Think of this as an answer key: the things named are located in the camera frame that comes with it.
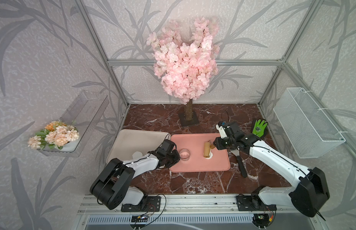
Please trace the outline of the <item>wooden rolling pin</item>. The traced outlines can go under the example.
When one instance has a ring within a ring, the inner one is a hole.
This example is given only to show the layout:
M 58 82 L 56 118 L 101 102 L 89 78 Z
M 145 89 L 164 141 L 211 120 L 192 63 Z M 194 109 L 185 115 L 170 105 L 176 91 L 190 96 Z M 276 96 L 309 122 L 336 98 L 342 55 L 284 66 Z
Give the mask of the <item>wooden rolling pin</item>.
M 203 151 L 203 156 L 204 158 L 208 157 L 210 152 L 212 153 L 212 150 L 215 149 L 215 147 L 213 146 L 213 144 L 208 141 L 204 143 L 204 151 Z

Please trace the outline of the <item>pink silicone mat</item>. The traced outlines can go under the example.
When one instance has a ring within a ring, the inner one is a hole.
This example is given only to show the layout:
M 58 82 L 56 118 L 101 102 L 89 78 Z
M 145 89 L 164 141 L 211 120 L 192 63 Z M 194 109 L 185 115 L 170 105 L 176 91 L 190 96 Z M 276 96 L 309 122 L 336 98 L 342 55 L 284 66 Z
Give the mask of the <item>pink silicone mat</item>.
M 187 149 L 190 152 L 190 158 L 187 161 L 180 160 L 170 168 L 173 173 L 189 172 L 211 172 L 227 171 L 230 169 L 230 161 L 226 149 L 213 149 L 212 157 L 204 157 L 204 143 L 213 142 L 220 134 L 176 134 L 171 140 L 177 145 L 178 151 Z

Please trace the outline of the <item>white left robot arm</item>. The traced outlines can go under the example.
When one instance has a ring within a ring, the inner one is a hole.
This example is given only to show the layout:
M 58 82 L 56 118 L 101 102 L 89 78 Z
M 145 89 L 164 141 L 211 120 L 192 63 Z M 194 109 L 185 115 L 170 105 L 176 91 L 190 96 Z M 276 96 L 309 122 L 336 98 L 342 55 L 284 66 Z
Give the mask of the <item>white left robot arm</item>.
M 90 193 L 99 205 L 109 210 L 119 205 L 133 205 L 145 208 L 148 195 L 136 187 L 132 180 L 149 171 L 170 168 L 180 161 L 177 145 L 164 140 L 155 150 L 135 160 L 112 159 L 90 187 Z

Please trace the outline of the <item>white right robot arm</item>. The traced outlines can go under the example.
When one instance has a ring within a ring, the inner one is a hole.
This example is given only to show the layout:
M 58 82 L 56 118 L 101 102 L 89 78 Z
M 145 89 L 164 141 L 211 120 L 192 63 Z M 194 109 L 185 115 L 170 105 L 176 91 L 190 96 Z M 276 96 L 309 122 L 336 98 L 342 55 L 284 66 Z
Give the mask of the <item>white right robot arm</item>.
M 330 193 L 325 173 L 315 167 L 310 169 L 284 156 L 253 133 L 245 134 L 236 122 L 219 122 L 216 125 L 220 136 L 213 142 L 218 150 L 228 150 L 237 157 L 243 176 L 246 169 L 240 157 L 244 152 L 262 161 L 280 174 L 289 187 L 260 186 L 250 195 L 237 196 L 239 210 L 275 211 L 277 206 L 297 209 L 307 217 L 320 214 L 320 209 L 329 200 Z

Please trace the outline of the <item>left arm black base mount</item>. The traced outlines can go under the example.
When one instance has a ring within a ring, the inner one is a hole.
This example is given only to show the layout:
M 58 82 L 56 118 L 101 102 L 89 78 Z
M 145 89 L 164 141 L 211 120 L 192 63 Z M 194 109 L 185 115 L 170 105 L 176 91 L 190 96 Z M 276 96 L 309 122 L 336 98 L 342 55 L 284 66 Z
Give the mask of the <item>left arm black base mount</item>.
M 154 212 L 160 210 L 161 197 L 149 196 L 136 187 L 129 187 L 121 204 L 121 212 Z

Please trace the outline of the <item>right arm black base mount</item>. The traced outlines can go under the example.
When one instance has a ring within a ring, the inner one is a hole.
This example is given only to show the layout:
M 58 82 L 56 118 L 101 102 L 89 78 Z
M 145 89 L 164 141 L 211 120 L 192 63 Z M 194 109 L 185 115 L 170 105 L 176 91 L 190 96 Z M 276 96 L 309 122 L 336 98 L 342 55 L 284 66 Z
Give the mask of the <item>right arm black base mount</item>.
M 236 204 L 239 211 L 276 211 L 276 205 L 266 205 L 259 198 L 259 192 L 264 186 L 258 187 L 249 195 L 239 194 L 236 196 Z

